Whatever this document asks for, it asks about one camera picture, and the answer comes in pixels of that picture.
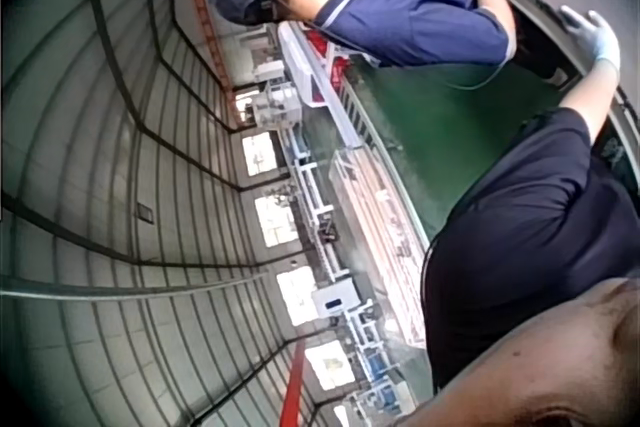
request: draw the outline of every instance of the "white glove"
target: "white glove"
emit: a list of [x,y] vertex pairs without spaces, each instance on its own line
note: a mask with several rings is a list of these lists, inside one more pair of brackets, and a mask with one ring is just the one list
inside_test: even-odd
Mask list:
[[620,43],[604,17],[592,10],[586,18],[566,5],[560,8],[560,13],[565,19],[567,30],[583,49],[593,55],[594,62],[611,62],[620,73]]

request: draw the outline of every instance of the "dark shirt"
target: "dark shirt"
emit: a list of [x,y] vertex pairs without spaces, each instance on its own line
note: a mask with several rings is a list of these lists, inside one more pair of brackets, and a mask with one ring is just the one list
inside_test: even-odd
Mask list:
[[500,65],[509,39],[476,0],[329,0],[314,21],[330,40],[385,65]]
[[638,213],[592,157],[582,117],[559,109],[534,119],[456,206],[428,261],[435,385],[526,320],[639,265]]

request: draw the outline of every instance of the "green surface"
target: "green surface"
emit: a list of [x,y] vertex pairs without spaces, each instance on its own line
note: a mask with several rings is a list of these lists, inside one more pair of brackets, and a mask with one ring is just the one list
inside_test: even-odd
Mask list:
[[507,66],[492,69],[355,68],[358,97],[386,143],[427,235],[432,237],[464,192],[498,159],[524,121],[557,105],[559,95],[535,76]]

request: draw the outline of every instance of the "person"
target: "person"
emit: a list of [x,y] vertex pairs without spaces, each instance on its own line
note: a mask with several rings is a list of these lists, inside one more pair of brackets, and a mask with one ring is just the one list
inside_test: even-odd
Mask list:
[[438,395],[397,425],[640,425],[640,218],[592,156],[615,33],[561,9],[593,68],[453,209],[423,273]]
[[247,26],[304,21],[383,66],[501,66],[517,48],[507,0],[210,0]]

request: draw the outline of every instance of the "window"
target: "window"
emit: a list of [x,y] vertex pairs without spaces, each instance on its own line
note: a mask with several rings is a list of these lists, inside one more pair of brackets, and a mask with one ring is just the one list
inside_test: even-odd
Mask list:
[[242,139],[242,147],[250,176],[269,172],[278,167],[269,132],[245,137]]
[[278,205],[277,197],[256,199],[256,210],[267,247],[275,247],[298,238],[298,230],[293,220],[291,207]]
[[311,298],[311,292],[317,289],[311,267],[284,272],[276,279],[294,327],[318,318],[318,311]]
[[335,389],[356,380],[339,340],[307,349],[305,356],[324,390]]
[[349,427],[349,417],[347,416],[347,408],[344,405],[338,405],[333,408],[333,412],[338,417],[342,427]]

